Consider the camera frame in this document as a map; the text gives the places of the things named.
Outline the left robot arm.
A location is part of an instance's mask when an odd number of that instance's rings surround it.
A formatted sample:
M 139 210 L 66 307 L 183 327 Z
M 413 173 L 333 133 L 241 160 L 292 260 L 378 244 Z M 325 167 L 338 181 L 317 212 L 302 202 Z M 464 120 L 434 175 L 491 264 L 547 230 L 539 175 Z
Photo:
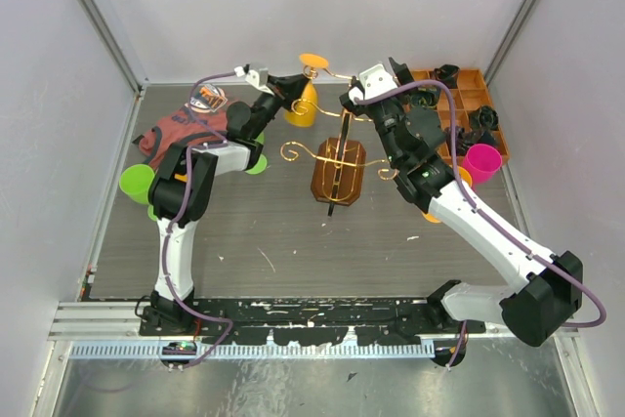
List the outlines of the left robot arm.
M 221 96 L 211 78 L 194 85 L 187 116 L 205 126 L 208 139 L 174 142 L 160 162 L 147 199 L 159 229 L 159 271 L 142 319 L 174 335 L 187 334 L 205 315 L 192 307 L 192 257 L 198 222 L 209 204 L 216 177 L 251 170 L 261 159 L 259 136 L 282 109 L 291 110 L 311 80 L 304 74 L 273 76 L 240 67 L 259 96 L 252 104 Z

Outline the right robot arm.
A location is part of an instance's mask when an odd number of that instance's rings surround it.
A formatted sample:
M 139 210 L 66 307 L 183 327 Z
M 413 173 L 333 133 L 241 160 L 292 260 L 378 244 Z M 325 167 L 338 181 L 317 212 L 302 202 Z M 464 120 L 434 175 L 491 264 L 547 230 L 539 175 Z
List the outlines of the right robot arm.
M 351 78 L 340 102 L 372 120 L 403 199 L 453 229 L 505 281 L 499 287 L 446 282 L 428 298 L 429 322 L 441 333 L 468 320 L 503 324 L 538 347 L 580 309 L 582 263 L 569 251 L 556 255 L 525 236 L 458 177 L 438 154 L 446 142 L 438 113 L 405 104 L 420 85 L 404 65 L 386 69 L 378 63 Z

